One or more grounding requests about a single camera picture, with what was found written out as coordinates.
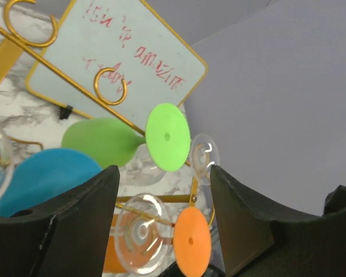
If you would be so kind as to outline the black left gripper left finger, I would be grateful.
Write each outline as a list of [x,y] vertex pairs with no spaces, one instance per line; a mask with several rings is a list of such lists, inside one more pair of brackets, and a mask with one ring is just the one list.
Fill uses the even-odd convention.
[[0,276],[101,276],[119,188],[110,166],[83,184],[0,217]]

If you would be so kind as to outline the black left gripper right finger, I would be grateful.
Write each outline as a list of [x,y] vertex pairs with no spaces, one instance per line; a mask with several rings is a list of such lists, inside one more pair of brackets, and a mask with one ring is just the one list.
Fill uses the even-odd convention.
[[210,187],[227,276],[346,276],[346,186],[322,216],[279,204],[219,166]]

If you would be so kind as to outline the orange plastic wine glass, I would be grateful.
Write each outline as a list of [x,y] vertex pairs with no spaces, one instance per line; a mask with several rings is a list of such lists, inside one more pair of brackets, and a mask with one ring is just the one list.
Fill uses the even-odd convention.
[[[118,260],[114,245],[115,225],[112,221],[103,271],[110,274],[129,273]],[[169,251],[173,251],[176,264],[184,276],[203,276],[211,255],[209,226],[201,211],[194,207],[185,208],[172,223],[173,234]]]

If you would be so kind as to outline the blue plastic wine glass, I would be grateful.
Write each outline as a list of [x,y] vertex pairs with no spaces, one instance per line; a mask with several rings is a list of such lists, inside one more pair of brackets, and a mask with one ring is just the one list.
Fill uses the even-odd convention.
[[96,161],[72,149],[38,152],[15,168],[10,185],[0,199],[0,217],[9,217],[41,204],[100,172]]

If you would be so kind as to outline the green plastic wine glass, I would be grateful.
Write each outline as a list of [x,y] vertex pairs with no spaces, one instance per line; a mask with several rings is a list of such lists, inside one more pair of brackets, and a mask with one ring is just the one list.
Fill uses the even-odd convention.
[[190,143],[186,117],[173,104],[161,103],[148,115],[143,136],[118,119],[92,118],[67,128],[61,146],[80,151],[106,168],[126,165],[145,145],[158,168],[177,171],[189,155]]

